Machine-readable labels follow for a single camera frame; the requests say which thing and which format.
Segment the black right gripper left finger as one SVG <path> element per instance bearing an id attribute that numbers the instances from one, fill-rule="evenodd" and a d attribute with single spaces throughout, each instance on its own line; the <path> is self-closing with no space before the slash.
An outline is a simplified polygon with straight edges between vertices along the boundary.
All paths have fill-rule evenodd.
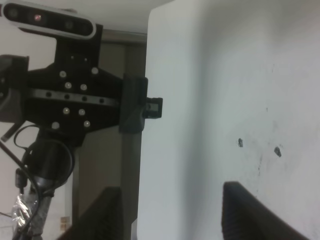
<path id="1" fill-rule="evenodd" d="M 129 240 L 132 209 L 121 187 L 106 187 L 60 240 Z"/>

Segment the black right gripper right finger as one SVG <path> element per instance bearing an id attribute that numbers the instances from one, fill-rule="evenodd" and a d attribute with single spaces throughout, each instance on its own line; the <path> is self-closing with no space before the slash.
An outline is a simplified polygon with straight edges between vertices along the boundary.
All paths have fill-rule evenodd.
<path id="1" fill-rule="evenodd" d="M 223 184 L 221 228 L 225 240 L 306 239 L 236 181 Z"/>

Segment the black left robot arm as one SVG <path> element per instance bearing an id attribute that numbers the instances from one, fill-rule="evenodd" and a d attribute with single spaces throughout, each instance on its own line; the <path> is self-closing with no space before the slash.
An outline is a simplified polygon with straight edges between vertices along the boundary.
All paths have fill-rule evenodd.
<path id="1" fill-rule="evenodd" d="M 16 140 L 26 128 L 38 129 L 36 140 L 17 158 L 19 189 L 13 210 L 15 240 L 40 240 L 55 190 L 72 174 L 75 151 L 88 133 L 119 127 L 138 134 L 146 119 L 162 116 L 163 99 L 149 98 L 146 77 L 119 78 L 98 67 L 103 27 L 89 40 L 56 37 L 54 62 L 29 70 L 27 56 L 0 57 L 0 120 L 11 123 L 2 142 Z"/>

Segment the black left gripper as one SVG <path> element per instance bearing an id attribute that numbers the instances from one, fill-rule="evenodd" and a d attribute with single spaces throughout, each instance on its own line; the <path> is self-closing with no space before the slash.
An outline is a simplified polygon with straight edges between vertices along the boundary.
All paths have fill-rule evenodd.
<path id="1" fill-rule="evenodd" d="M 120 133 L 138 134 L 146 119 L 160 119 L 163 99 L 148 97 L 146 77 L 122 80 L 99 68 L 102 33 L 98 24 L 89 40 L 56 37 L 54 62 L 42 69 L 28 71 L 26 56 L 1 55 L 0 121 L 58 123 L 54 133 L 80 146 L 87 133 L 119 124 Z"/>

